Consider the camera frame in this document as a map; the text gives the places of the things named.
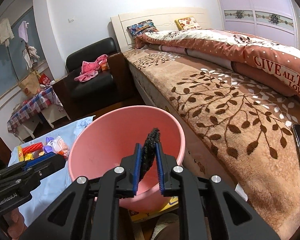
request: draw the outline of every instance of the checkered tablecloth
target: checkered tablecloth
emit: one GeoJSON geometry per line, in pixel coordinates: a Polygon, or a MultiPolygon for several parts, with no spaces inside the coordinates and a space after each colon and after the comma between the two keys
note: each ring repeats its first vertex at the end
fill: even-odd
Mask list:
{"type": "Polygon", "coordinates": [[[35,95],[28,101],[20,110],[13,113],[8,121],[8,132],[17,134],[16,128],[23,122],[29,120],[32,116],[40,113],[43,109],[48,108],[50,105],[55,104],[58,110],[63,112],[63,106],[57,97],[52,87],[48,87],[44,91],[35,95]]]}

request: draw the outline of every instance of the black brush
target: black brush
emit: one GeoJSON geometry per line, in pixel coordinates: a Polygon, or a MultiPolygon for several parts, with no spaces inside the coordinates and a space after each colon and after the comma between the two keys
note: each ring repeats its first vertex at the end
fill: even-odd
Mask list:
{"type": "Polygon", "coordinates": [[[143,179],[146,172],[152,167],[155,154],[156,154],[156,143],[160,142],[160,132],[158,128],[154,128],[141,149],[141,167],[140,167],[140,178],[139,182],[143,179]]]}

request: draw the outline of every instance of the blue patterned pillow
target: blue patterned pillow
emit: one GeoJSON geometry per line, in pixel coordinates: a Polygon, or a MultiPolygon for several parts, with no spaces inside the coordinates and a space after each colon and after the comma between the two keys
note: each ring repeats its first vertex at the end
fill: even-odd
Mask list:
{"type": "Polygon", "coordinates": [[[143,33],[158,32],[157,28],[154,26],[152,20],[146,20],[138,24],[131,25],[127,27],[132,37],[135,39],[137,36],[143,33]]]}

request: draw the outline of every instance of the bed headboard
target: bed headboard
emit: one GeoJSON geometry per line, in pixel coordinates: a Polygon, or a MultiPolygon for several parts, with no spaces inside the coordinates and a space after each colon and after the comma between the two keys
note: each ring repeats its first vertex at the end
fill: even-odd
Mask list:
{"type": "Polygon", "coordinates": [[[193,16],[201,28],[211,28],[208,11],[198,7],[169,7],[148,9],[135,13],[123,13],[111,17],[115,35],[121,52],[125,52],[135,47],[135,42],[127,30],[128,26],[137,24],[145,20],[152,20],[159,31],[178,30],[175,19],[193,16]]]}

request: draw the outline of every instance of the red bag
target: red bag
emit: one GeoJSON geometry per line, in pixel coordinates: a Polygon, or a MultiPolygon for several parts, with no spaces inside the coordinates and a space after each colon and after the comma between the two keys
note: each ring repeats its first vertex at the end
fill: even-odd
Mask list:
{"type": "Polygon", "coordinates": [[[40,79],[39,79],[39,83],[41,85],[45,85],[46,86],[46,85],[49,85],[51,83],[51,80],[50,80],[50,78],[47,77],[46,74],[43,73],[41,75],[40,79]]]}

